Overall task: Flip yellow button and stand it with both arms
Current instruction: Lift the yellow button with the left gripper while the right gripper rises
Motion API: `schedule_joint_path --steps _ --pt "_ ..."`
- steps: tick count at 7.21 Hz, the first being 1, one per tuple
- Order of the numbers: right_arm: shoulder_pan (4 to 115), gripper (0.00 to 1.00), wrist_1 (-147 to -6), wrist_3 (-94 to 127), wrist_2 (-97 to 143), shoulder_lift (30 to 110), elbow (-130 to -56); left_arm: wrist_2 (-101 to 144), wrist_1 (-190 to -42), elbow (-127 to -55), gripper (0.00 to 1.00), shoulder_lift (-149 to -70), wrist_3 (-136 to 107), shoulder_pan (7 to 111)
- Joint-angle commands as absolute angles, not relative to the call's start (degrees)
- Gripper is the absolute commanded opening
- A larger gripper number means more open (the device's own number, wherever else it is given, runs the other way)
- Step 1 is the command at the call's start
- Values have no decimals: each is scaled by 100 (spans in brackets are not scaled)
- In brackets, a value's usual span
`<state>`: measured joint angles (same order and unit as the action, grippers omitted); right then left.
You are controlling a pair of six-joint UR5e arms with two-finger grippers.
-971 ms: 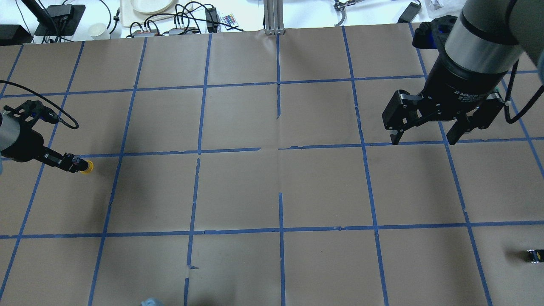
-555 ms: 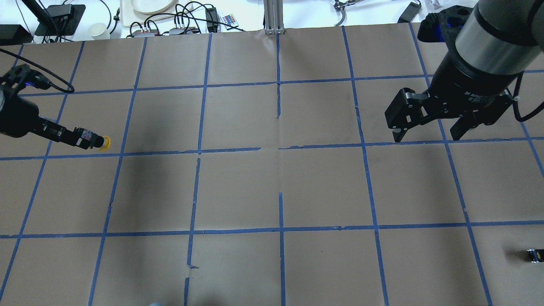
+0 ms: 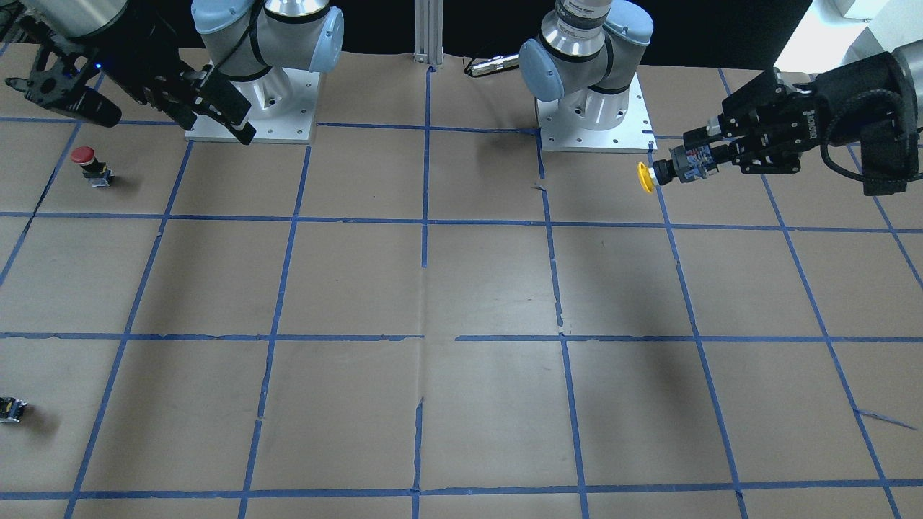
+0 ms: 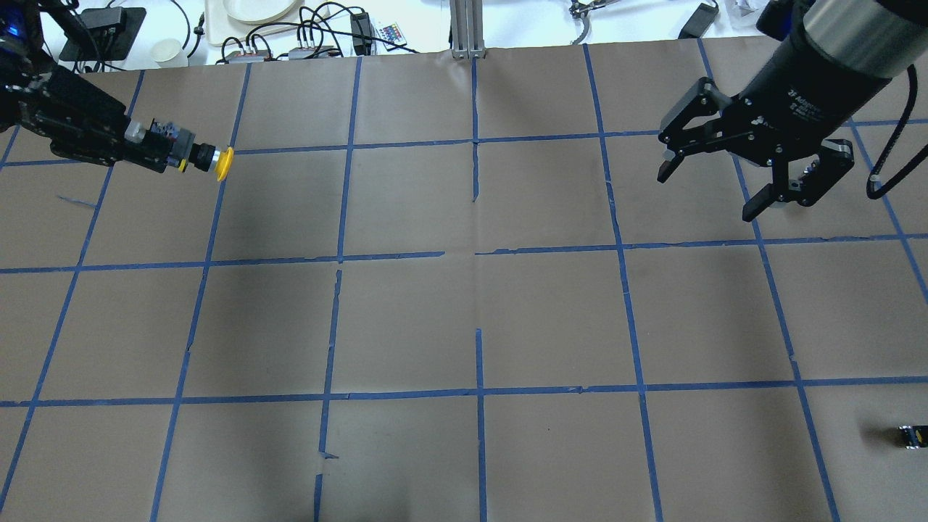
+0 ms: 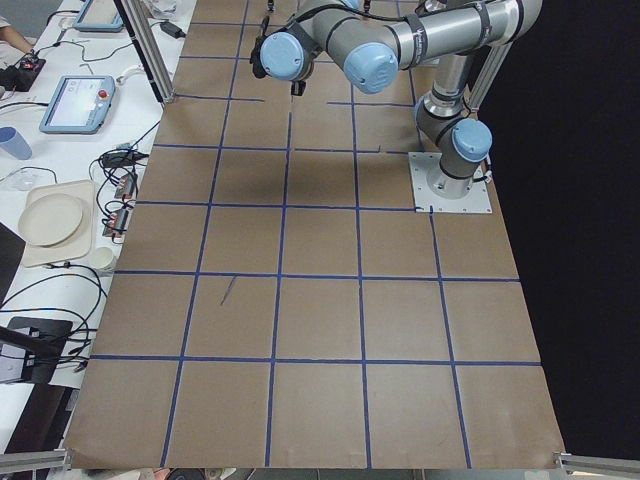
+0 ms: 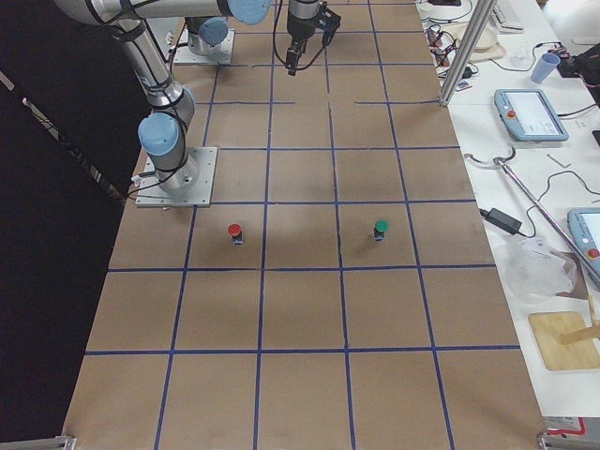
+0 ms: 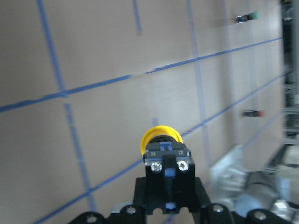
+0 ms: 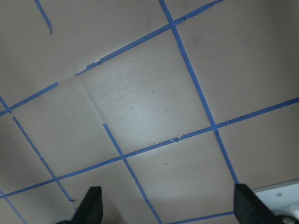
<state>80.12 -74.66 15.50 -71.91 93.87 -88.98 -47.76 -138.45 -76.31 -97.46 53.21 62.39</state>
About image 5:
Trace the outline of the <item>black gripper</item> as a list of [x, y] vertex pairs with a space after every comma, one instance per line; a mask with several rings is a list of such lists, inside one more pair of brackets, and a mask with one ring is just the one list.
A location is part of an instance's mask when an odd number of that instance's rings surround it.
[[305, 80], [292, 80], [290, 86], [290, 94], [292, 96], [303, 96], [306, 90], [307, 82]]

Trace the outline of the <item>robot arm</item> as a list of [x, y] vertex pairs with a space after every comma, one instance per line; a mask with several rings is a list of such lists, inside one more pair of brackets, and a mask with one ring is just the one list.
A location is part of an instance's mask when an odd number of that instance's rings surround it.
[[514, 41], [535, 24], [539, 1], [445, 1], [402, 17], [376, 16], [356, 1], [307, 1], [284, 27], [262, 32], [250, 63], [257, 78], [289, 81], [303, 94], [314, 61], [326, 53], [365, 94], [386, 89], [401, 70], [437, 60], [430, 90], [414, 107], [417, 128], [439, 149], [426, 174], [438, 197], [464, 198], [492, 146], [490, 129], [473, 116]]

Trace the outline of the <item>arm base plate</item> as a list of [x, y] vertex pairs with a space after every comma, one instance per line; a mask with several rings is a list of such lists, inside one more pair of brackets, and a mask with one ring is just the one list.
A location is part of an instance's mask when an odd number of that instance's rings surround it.
[[410, 152], [409, 171], [414, 210], [421, 213], [491, 214], [484, 171], [476, 165], [467, 179], [454, 179], [441, 169], [441, 154]]

